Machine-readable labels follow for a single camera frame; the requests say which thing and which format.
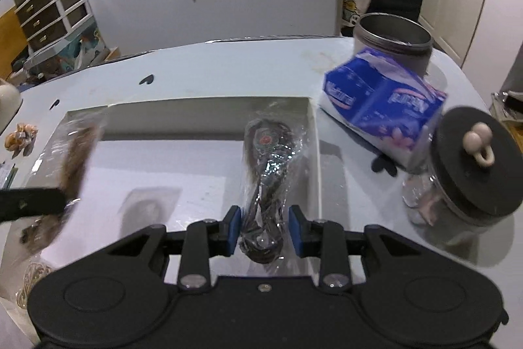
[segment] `purple and white packaging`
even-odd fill
[[[325,74],[320,107],[409,170],[424,159],[446,98],[367,47]]]

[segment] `kitchen counter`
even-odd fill
[[[31,123],[39,129],[32,153],[15,159],[19,171],[12,186],[25,185],[38,156],[69,110],[195,96],[317,99],[325,71],[348,60],[353,49],[353,39],[345,37],[200,43],[88,68],[36,86],[22,93],[22,107],[1,135],[5,138],[18,122]],[[151,74],[154,75],[151,84],[139,85]],[[439,50],[432,53],[427,80],[449,94],[445,110],[468,105],[486,111],[461,69]],[[56,99],[59,104],[50,110]],[[385,171],[374,173],[371,163],[377,150],[319,110],[317,128],[323,217],[354,231],[362,231],[366,224],[381,224],[430,246],[407,218],[401,198],[405,172],[399,170],[396,177]],[[10,152],[0,150],[0,161],[10,157]],[[8,223],[0,226],[0,257],[8,230]],[[511,319],[507,326],[500,326],[492,343],[506,349],[520,349],[523,209],[482,234],[460,257],[447,252],[445,255],[476,268],[499,286]],[[360,262],[352,262],[352,275],[355,283],[364,281]]]

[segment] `countertop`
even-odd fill
[[[31,123],[39,129],[32,153],[15,159],[19,171],[12,186],[25,185],[35,161],[67,111],[195,96],[308,96],[317,99],[325,71],[348,60],[353,49],[353,39],[345,37],[200,43],[88,68],[36,86],[22,93],[23,104],[1,135],[5,138],[18,122]],[[154,75],[154,81],[139,85],[150,74]],[[461,69],[448,55],[436,49],[428,67],[428,80],[449,94],[446,110],[469,105],[486,111],[485,104]],[[56,99],[59,104],[50,110]],[[384,171],[374,173],[371,162],[378,152],[320,110],[317,111],[317,128],[323,216],[354,231],[362,231],[366,224],[381,224],[430,246],[407,218],[401,198],[405,172],[399,170],[396,177]],[[0,161],[10,157],[10,152],[0,150]],[[9,224],[0,226],[0,253],[8,229]],[[500,326],[492,343],[505,349],[520,349],[523,209],[482,234],[475,244],[461,253],[461,257],[445,254],[477,268],[499,286],[511,319],[507,326]],[[364,280],[360,262],[352,262],[352,274],[355,282]]]

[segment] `screw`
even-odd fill
[[[270,284],[260,284],[258,286],[258,290],[261,291],[262,293],[268,293],[270,292],[271,290],[273,289],[272,285]]]
[[[186,289],[194,290],[203,287],[207,283],[207,280],[203,275],[200,275],[199,273],[190,273],[185,277],[182,277],[180,283]]]
[[[349,281],[349,277],[342,273],[330,273],[323,277],[323,283],[330,288],[344,287],[349,284]]]

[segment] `jar lid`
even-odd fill
[[[481,167],[463,147],[465,133],[478,123],[492,130],[495,161]],[[510,215],[523,201],[523,157],[516,142],[491,115],[456,107],[443,115],[430,145],[430,159],[441,187],[470,218],[492,221]]]

